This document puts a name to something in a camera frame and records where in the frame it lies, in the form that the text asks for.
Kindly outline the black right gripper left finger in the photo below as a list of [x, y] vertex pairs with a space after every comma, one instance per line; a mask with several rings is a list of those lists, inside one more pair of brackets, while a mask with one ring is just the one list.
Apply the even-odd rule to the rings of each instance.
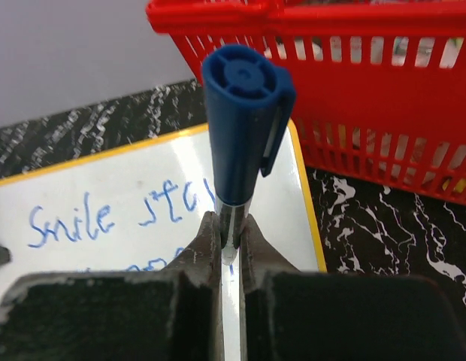
[[219, 218], [153, 272], [24, 275], [0, 302], [0, 360], [222, 359]]

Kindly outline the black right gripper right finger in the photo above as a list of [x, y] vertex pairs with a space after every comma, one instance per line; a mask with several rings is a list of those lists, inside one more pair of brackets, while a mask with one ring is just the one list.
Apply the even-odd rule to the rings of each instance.
[[240, 265], [244, 360], [466, 360], [452, 306], [427, 278], [302, 272], [252, 217]]

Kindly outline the yellow framed whiteboard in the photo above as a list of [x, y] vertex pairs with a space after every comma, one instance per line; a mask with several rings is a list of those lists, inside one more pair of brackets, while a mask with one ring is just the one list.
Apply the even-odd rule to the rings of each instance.
[[[161, 270], [208, 211], [216, 214], [209, 126], [0, 180], [0, 245], [11, 252], [0, 266], [0, 302], [24, 275]], [[325, 270], [293, 123], [271, 173], [257, 178], [248, 217], [298, 270]], [[244, 360], [240, 247], [231, 265], [221, 248], [220, 262], [220, 360]]]

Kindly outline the white blue whiteboard marker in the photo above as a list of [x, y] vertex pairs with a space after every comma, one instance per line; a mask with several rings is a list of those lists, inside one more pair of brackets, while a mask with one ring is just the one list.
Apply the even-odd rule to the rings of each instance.
[[212, 52], [202, 63], [201, 76], [222, 262], [231, 265], [257, 178], [272, 171], [296, 91], [285, 68], [242, 44]]

